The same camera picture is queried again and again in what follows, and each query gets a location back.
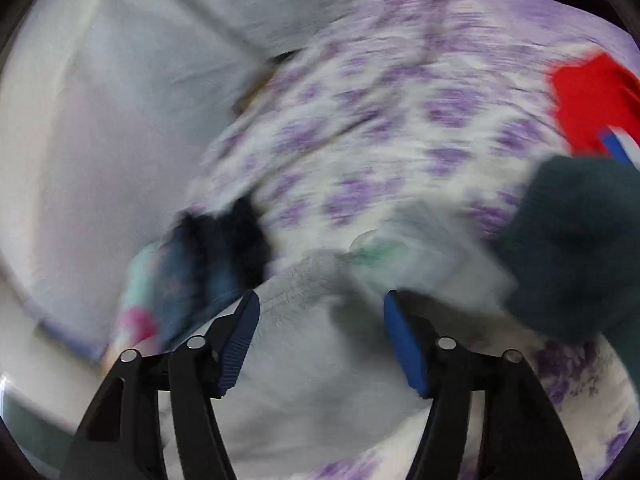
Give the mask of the dark teal fleece pants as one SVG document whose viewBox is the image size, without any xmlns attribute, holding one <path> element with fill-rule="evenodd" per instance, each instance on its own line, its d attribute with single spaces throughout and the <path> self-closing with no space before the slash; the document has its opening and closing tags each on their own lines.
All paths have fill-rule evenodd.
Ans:
<svg viewBox="0 0 640 480">
<path fill-rule="evenodd" d="M 639 173 L 608 158 L 554 156 L 530 181 L 495 252 L 518 286 L 506 310 L 578 344 L 639 309 Z"/>
</svg>

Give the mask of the grey fleece sweatpants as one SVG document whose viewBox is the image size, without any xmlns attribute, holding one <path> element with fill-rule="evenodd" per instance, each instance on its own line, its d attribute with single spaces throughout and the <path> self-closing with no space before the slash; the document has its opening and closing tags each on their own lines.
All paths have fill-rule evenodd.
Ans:
<svg viewBox="0 0 640 480">
<path fill-rule="evenodd" d="M 461 214 L 403 202 L 347 252 L 320 249 L 257 289 L 260 319 L 236 385 L 215 404 L 242 479 L 284 477 L 355 455 L 426 408 L 385 333 L 386 292 L 477 340 L 503 315 L 509 272 Z"/>
</svg>

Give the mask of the floral pink teal blanket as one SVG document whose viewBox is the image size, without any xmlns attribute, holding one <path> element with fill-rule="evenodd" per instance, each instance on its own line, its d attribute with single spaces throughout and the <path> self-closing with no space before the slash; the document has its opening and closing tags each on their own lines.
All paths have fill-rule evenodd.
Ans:
<svg viewBox="0 0 640 480">
<path fill-rule="evenodd" d="M 142 356 L 160 352 L 160 324 L 154 314 L 154 289 L 159 264 L 159 240 L 143 247 L 129 263 L 119 297 L 113 337 L 102 361 L 104 373 L 127 349 L 136 349 Z"/>
</svg>

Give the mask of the purple floral bedspread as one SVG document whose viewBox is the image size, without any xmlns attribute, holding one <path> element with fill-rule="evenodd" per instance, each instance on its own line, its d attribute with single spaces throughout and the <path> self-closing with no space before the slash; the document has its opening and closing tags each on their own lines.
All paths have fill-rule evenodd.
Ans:
<svg viewBox="0 0 640 480">
<path fill-rule="evenodd" d="M 461 214 L 484 245 L 538 165 L 568 151 L 548 69 L 597 50 L 639 66 L 628 32 L 551 0 L 345 0 L 209 145 L 189 203 L 216 214 L 247 196 L 269 278 L 315 250 L 347 252 L 412 200 Z M 427 413 L 307 471 L 399 478 Z"/>
</svg>

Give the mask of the white lace headboard cover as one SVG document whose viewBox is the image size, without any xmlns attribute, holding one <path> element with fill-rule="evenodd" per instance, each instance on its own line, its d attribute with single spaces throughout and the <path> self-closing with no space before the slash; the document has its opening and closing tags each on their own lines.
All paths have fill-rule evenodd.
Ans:
<svg viewBox="0 0 640 480">
<path fill-rule="evenodd" d="M 1 73 L 1 257 L 97 361 L 129 260 L 162 234 L 232 107 L 336 0 L 36 0 Z"/>
</svg>

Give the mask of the red garment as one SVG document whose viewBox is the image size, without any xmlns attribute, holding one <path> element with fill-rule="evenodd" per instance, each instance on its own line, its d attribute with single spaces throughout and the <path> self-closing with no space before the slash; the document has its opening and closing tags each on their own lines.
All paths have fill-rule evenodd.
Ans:
<svg viewBox="0 0 640 480">
<path fill-rule="evenodd" d="M 639 153 L 639 78 L 600 52 L 549 75 L 554 117 L 574 156 Z"/>
</svg>

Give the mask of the folded dark blue jeans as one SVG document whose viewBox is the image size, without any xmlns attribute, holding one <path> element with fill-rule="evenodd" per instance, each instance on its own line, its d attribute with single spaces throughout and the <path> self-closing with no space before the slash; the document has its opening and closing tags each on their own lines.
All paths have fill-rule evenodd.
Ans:
<svg viewBox="0 0 640 480">
<path fill-rule="evenodd" d="M 180 214 L 160 245 L 154 278 L 157 348 L 180 342 L 265 281 L 271 248 L 250 199 L 221 214 Z"/>
</svg>

